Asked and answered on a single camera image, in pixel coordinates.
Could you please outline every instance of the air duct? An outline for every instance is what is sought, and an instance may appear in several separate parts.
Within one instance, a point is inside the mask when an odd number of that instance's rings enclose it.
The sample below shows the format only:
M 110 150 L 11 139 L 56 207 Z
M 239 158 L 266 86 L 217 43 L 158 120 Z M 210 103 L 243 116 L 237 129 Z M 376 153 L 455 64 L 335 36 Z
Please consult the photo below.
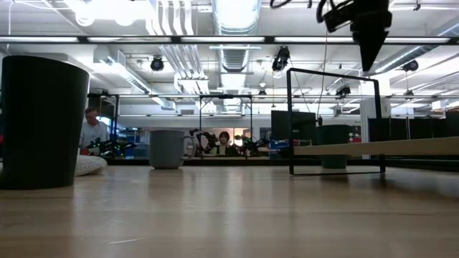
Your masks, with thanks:
M 428 36 L 431 37 L 457 37 L 459 35 L 459 16 L 451 19 L 444 25 L 434 29 Z M 439 46 L 405 47 L 382 62 L 379 62 L 370 73 L 381 74 L 408 63 Z
M 251 35 L 257 30 L 261 0 L 212 0 L 214 26 L 218 35 Z M 221 49 L 219 60 L 221 69 L 232 72 L 221 75 L 223 88 L 240 90 L 244 87 L 245 75 L 234 74 L 248 68 L 250 50 Z M 234 103 L 224 100 L 227 110 L 234 111 Z

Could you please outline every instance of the computer monitor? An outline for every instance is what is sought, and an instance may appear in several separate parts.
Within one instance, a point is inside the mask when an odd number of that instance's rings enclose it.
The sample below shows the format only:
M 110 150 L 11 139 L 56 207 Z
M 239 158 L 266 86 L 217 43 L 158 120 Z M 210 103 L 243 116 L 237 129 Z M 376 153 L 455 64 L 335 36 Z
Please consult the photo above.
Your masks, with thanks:
M 307 112 L 292 113 L 293 139 L 311 140 L 317 144 L 316 114 Z M 288 112 L 271 111 L 271 140 L 288 139 Z

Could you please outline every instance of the green container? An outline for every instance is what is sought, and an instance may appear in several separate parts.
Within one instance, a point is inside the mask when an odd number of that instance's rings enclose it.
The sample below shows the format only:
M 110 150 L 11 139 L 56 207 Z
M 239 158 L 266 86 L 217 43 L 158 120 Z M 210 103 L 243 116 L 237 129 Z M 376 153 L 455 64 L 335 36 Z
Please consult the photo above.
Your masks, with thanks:
M 322 125 L 317 127 L 317 144 L 330 145 L 349 142 L 348 125 Z M 346 168 L 346 155 L 322 155 L 322 168 Z

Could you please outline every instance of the gray mug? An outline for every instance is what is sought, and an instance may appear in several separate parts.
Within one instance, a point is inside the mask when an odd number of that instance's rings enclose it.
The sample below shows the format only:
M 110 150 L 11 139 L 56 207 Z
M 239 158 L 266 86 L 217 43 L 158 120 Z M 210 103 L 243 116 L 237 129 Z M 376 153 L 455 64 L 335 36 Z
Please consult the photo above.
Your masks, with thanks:
M 184 141 L 186 138 L 193 142 L 193 153 L 184 157 Z M 150 166 L 156 169 L 177 169 L 184 161 L 194 158 L 196 145 L 193 138 L 185 136 L 184 132 L 175 130 L 150 131 Z

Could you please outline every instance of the person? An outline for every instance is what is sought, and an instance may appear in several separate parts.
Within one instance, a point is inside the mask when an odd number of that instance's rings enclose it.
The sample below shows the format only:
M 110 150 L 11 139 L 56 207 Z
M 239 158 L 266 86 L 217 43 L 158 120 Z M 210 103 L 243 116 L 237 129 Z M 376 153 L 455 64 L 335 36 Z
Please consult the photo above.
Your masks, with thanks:
M 223 131 L 218 135 L 220 145 L 217 146 L 217 155 L 224 156 L 238 156 L 237 149 L 230 145 L 230 135 L 228 132 Z
M 87 108 L 85 110 L 85 117 L 86 123 L 83 123 L 80 134 L 81 148 L 86 148 L 86 146 L 91 144 L 91 141 L 95 142 L 97 138 L 99 138 L 101 142 L 110 140 L 107 125 L 97 119 L 98 111 L 95 108 Z

